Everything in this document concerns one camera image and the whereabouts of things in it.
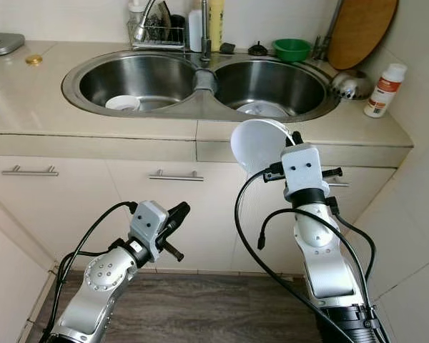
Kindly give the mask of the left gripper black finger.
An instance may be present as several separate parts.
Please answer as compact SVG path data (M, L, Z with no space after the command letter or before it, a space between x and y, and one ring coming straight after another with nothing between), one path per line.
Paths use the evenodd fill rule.
M180 202L168 211L167 237L179 229L179 226L185 221L190 211L191 206L187 202Z

